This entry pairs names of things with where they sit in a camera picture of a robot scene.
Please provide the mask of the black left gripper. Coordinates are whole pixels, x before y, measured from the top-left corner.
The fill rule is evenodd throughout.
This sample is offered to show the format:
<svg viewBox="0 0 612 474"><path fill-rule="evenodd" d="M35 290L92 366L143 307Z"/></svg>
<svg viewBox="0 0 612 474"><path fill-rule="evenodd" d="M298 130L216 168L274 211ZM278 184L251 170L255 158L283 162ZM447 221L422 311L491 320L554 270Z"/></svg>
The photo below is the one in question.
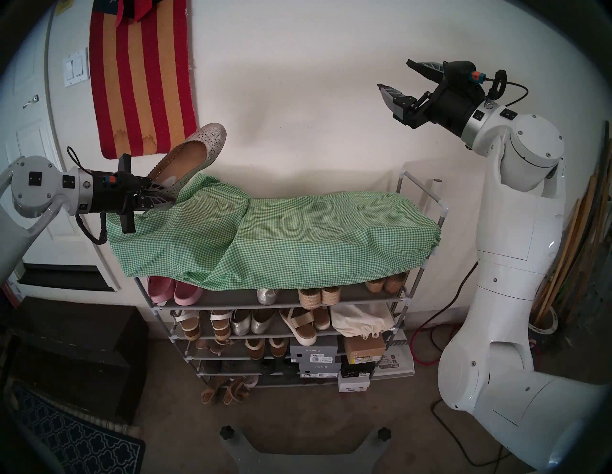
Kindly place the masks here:
<svg viewBox="0 0 612 474"><path fill-rule="evenodd" d="M114 173L91 171L93 198L91 212L115 213L119 215L124 234L135 230L135 211L168 210L177 197L166 194L166 187L151 178L131 173L131 155L122 154L118 170Z"/></svg>

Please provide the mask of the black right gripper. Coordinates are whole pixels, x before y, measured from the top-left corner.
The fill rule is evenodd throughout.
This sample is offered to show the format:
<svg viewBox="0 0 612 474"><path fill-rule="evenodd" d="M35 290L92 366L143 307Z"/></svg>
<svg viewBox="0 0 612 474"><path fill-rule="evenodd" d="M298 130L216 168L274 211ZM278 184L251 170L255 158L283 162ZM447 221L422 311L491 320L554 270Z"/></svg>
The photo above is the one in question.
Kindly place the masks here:
<svg viewBox="0 0 612 474"><path fill-rule="evenodd" d="M427 80L437 83L437 87L424 103L412 110L412 96L385 84L377 84L394 118L403 120L403 124L412 129L431 122L461 137L475 109L485 100L481 84L474 81L471 75L444 78L444 66L438 62L408 59L406 65Z"/></svg>

